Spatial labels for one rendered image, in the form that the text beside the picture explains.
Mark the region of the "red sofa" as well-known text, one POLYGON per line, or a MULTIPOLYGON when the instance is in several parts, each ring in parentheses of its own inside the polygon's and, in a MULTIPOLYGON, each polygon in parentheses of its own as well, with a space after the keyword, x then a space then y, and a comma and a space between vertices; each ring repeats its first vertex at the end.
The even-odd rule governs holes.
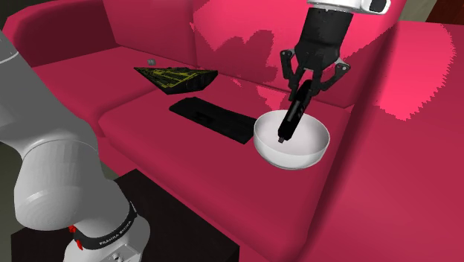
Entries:
POLYGON ((309 104, 328 129, 304 170, 270 165, 171 112, 136 72, 218 71, 199 97, 253 118, 289 106, 279 53, 306 0, 55 0, 4 34, 97 134, 104 162, 137 168, 243 249, 240 262, 464 262, 464 25, 354 15, 350 71, 309 104))

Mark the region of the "black pen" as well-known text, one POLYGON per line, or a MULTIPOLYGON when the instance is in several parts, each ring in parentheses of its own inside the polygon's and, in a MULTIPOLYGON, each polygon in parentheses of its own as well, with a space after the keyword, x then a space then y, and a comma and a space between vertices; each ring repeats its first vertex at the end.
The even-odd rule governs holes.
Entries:
POLYGON ((309 105, 311 100, 311 85, 312 80, 306 80, 297 91, 289 110, 287 111, 282 123, 278 129, 278 141, 283 143, 288 141, 294 134, 297 125, 300 123, 301 118, 309 105))

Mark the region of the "black yellow patterned wedge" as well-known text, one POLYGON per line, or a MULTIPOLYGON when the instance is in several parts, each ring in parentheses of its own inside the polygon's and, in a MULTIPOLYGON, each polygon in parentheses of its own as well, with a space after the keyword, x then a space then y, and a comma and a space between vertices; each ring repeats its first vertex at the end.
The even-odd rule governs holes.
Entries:
POLYGON ((217 70, 191 69, 188 67, 134 67, 134 70, 167 95, 202 91, 219 74, 217 70))

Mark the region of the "white bowl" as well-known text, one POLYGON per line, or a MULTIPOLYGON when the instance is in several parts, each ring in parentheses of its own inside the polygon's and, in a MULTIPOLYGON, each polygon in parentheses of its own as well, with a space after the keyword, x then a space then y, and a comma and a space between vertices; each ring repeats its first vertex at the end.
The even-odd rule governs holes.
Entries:
POLYGON ((330 143, 328 129, 317 118, 303 114, 288 141, 279 142, 277 130, 286 111, 267 112, 254 124, 254 146, 270 164, 285 170, 300 170, 318 163, 330 143))

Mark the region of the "black flat rectangular device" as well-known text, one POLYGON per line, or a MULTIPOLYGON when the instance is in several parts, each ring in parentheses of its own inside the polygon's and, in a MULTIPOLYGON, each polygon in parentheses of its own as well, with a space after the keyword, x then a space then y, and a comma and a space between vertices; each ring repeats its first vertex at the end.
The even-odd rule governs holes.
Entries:
POLYGON ((169 110, 241 144, 246 144, 254 136, 256 118, 224 109, 198 97, 184 98, 170 106, 169 110))

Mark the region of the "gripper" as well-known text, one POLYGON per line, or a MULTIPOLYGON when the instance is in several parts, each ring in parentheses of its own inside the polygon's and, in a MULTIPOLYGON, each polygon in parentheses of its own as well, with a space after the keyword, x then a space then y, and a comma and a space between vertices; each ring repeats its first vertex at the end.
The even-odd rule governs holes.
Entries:
POLYGON ((340 57, 340 48, 353 14, 337 10, 325 10, 310 7, 303 25, 300 39, 293 49, 280 52, 283 77, 289 81, 290 101, 304 102, 306 93, 300 87, 305 69, 312 69, 310 96, 328 90, 350 69, 340 57), (297 58, 297 69, 292 70, 291 60, 297 58), (325 82, 321 81, 323 70, 335 63, 335 73, 325 82))

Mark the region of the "dark robot stand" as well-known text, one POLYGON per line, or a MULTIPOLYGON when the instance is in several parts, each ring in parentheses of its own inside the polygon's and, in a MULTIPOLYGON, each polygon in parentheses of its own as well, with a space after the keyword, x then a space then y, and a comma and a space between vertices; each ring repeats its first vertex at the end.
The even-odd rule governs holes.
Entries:
MULTIPOLYGON (((239 262, 237 243, 139 170, 115 182, 150 225, 141 262, 239 262)), ((23 228, 11 234, 12 262, 62 262, 66 246, 73 242, 68 229, 23 228)))

